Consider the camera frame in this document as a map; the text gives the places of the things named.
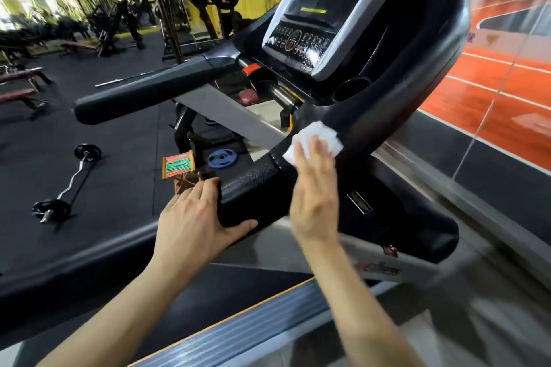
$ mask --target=cup holder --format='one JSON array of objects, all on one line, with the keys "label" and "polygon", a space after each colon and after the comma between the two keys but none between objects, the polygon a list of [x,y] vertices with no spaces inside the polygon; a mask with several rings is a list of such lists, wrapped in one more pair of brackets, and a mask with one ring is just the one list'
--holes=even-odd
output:
[{"label": "cup holder", "polygon": [[366,77],[356,77],[346,80],[333,92],[334,101],[343,101],[367,89],[371,81]]}]

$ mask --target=treadmill handlebar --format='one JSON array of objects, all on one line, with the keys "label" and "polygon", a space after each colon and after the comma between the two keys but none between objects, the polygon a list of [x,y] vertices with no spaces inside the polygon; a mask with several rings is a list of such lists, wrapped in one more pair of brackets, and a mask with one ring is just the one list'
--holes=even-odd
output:
[{"label": "treadmill handlebar", "polygon": [[82,124],[101,124],[174,99],[235,68],[238,68],[235,58],[217,57],[207,60],[203,55],[197,55],[153,76],[78,99],[73,111]]}]

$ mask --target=orange court floor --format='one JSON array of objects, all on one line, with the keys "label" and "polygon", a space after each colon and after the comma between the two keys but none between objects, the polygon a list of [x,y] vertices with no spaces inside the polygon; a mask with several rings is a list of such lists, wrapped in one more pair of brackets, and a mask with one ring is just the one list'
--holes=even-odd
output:
[{"label": "orange court floor", "polygon": [[[544,1],[470,0],[471,33],[480,32],[478,24],[486,18],[550,0]],[[504,31],[499,37],[517,42],[529,38]],[[536,51],[551,52],[549,37],[534,36],[530,44]],[[503,52],[503,44],[500,52],[467,43],[420,111],[551,175],[551,62],[529,58],[524,46],[523,55],[513,55]]]}]

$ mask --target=treadmill control panel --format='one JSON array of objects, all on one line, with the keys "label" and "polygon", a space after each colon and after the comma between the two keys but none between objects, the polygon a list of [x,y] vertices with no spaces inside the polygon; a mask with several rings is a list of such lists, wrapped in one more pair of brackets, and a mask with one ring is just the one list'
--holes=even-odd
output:
[{"label": "treadmill control panel", "polygon": [[332,32],[281,21],[272,31],[266,46],[301,64],[303,71],[308,71],[319,62],[334,36]]},{"label": "treadmill control panel", "polygon": [[285,64],[329,77],[385,0],[282,0],[263,40],[263,48]]}]

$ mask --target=white wipe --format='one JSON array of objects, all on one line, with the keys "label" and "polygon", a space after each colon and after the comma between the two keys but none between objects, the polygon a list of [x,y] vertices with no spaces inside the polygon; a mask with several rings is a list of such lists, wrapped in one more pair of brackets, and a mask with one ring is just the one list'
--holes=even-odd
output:
[{"label": "white wipe", "polygon": [[329,146],[329,151],[333,153],[333,156],[336,157],[337,154],[343,149],[343,145],[339,138],[337,138],[337,132],[334,129],[325,126],[322,121],[312,122],[303,130],[299,131],[298,134],[293,135],[293,142],[289,149],[283,155],[283,158],[295,165],[295,142],[300,141],[302,147],[304,148],[304,153],[306,158],[310,159],[310,138],[314,135],[317,135],[319,139],[327,141]]}]

